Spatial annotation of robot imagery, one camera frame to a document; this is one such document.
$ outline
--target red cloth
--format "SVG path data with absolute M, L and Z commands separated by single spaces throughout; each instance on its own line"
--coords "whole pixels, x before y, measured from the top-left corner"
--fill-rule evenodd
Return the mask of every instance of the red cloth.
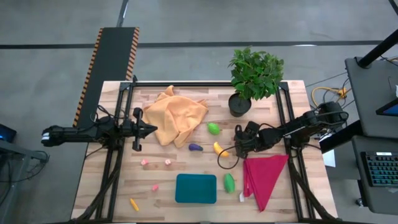
M 276 180 L 284 168 L 288 155 L 246 159 L 243 162 L 243 194 L 254 193 L 260 212 L 266 209 Z

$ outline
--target potted plant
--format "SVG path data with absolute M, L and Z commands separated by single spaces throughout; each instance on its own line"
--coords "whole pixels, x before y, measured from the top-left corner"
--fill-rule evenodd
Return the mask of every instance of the potted plant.
M 235 50 L 228 65 L 234 67 L 231 83 L 235 94 L 228 100 L 231 114 L 240 117 L 249 111 L 251 98 L 260 100 L 275 94 L 283 77 L 283 64 L 282 59 L 264 51 L 251 52 L 250 47 Z

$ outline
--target wooden tabletop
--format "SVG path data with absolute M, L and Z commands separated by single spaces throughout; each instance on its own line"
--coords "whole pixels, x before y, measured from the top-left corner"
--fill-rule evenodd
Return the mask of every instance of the wooden tabletop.
M 307 92 L 303 81 L 287 81 L 294 107 L 294 114 L 300 116 L 310 110 Z M 116 106 L 120 82 L 104 82 L 99 104 L 113 113 Z M 152 104 L 165 87 L 134 88 L 132 108 L 143 108 Z M 180 87 L 174 88 L 176 95 L 189 97 L 195 101 L 205 99 L 208 113 L 201 124 L 194 130 L 186 146 L 177 149 L 174 144 L 161 146 L 154 134 L 141 141 L 142 152 L 133 151 L 132 140 L 128 138 L 124 147 L 123 163 L 119 180 L 118 196 L 114 209 L 114 222 L 293 222 L 297 221 L 294 200 L 287 165 L 281 172 L 274 187 L 266 209 L 259 213 L 253 196 L 239 202 L 239 193 L 243 190 L 243 160 L 232 170 L 223 170 L 217 165 L 217 155 L 213 143 L 218 141 L 221 147 L 233 145 L 234 127 L 237 124 L 246 127 L 248 121 L 280 125 L 275 96 L 259 101 L 252 100 L 252 107 L 244 116 L 235 118 L 230 115 L 228 98 L 234 93 L 232 87 Z M 222 129 L 221 134 L 213 136 L 207 131 L 207 122 L 216 123 Z M 190 143 L 201 145 L 203 152 L 188 150 Z M 90 143 L 87 154 L 101 147 Z M 285 154 L 283 141 L 272 149 L 250 153 L 249 157 L 269 157 Z M 307 147 L 303 150 L 308 181 L 312 192 L 320 203 L 333 216 L 337 216 L 335 203 L 318 149 Z M 72 218 L 78 217 L 94 199 L 101 185 L 106 149 L 91 155 L 84 163 L 80 184 L 76 195 Z M 147 159 L 149 164 L 141 166 L 140 161 Z M 170 159 L 171 166 L 164 161 Z M 235 156 L 222 159 L 228 166 L 236 161 Z M 230 172 L 235 179 L 236 190 L 233 194 L 224 191 L 223 177 Z M 177 203 L 175 198 L 175 181 L 178 174 L 214 174 L 217 177 L 217 202 L 215 204 Z M 152 192 L 153 185 L 159 190 Z M 139 207 L 136 212 L 131 204 L 133 198 Z M 307 208 L 304 196 L 300 194 L 305 217 Z M 108 198 L 105 200 L 104 213 L 108 209 Z

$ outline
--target orange cloth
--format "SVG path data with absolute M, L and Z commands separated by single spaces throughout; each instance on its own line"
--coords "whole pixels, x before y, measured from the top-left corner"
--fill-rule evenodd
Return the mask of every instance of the orange cloth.
M 184 96 L 175 96 L 173 86 L 157 96 L 154 104 L 144 108 L 143 120 L 157 126 L 155 135 L 160 145 L 174 141 L 182 147 L 207 113 L 205 100 L 193 101 Z

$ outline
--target concrete floor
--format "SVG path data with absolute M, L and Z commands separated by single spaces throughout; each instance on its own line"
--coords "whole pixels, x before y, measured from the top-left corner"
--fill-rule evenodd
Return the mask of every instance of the concrete floor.
M 98 29 L 113 27 L 122 0 L 3 0 L 1 44 L 87 44 Z M 130 0 L 124 25 L 141 28 L 139 42 L 382 40 L 397 28 L 387 0 Z M 254 47 L 285 60 L 285 79 L 310 84 L 345 71 L 344 59 L 374 46 Z M 134 73 L 140 80 L 227 80 L 233 47 L 139 49 Z M 68 220 L 80 178 L 85 144 L 44 148 L 44 128 L 72 125 L 91 49 L 0 50 L 0 123 L 18 131 L 16 143 L 46 150 L 46 168 L 22 184 L 15 223 Z M 398 55 L 394 47 L 385 57 Z M 339 88 L 346 75 L 317 86 Z M 322 101 L 322 92 L 316 99 Z M 356 121 L 355 104 L 345 109 Z M 358 208 L 354 180 L 330 178 L 339 217 L 396 223 L 398 217 Z

